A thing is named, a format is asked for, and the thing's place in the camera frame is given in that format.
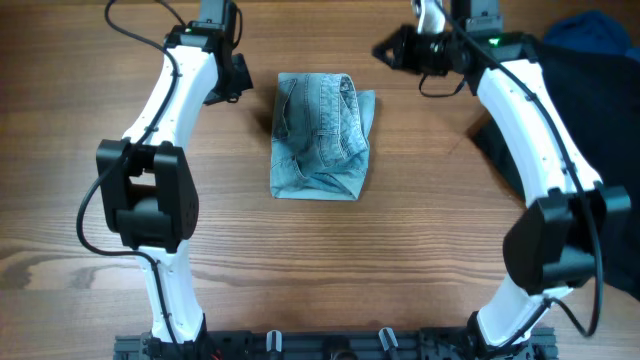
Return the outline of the light blue denim shorts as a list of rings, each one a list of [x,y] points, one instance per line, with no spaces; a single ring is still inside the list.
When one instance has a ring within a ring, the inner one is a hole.
[[[369,168],[376,92],[347,74],[281,73],[270,191],[278,199],[356,201]]]

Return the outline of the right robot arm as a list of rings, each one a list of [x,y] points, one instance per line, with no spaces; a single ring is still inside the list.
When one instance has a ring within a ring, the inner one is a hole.
[[[592,336],[603,304],[601,244],[613,240],[631,201],[606,187],[566,130],[544,81],[535,40],[505,32],[494,1],[471,2],[454,18],[438,1],[412,3],[416,25],[377,45],[374,56],[421,77],[462,76],[497,125],[519,174],[526,211],[504,238],[506,276],[463,328],[427,328],[420,354],[438,359],[551,359],[554,332],[540,326],[553,306],[594,286]]]

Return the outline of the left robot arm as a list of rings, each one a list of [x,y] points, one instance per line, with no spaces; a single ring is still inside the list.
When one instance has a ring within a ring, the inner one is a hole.
[[[242,55],[242,13],[233,1],[204,1],[199,16],[180,20],[154,47],[164,58],[159,78],[134,124],[96,151],[106,223],[121,238],[121,255],[144,274],[153,322],[140,336],[119,337],[117,359],[220,359],[198,304],[189,240],[199,198],[186,159],[204,106],[235,103],[253,84]]]

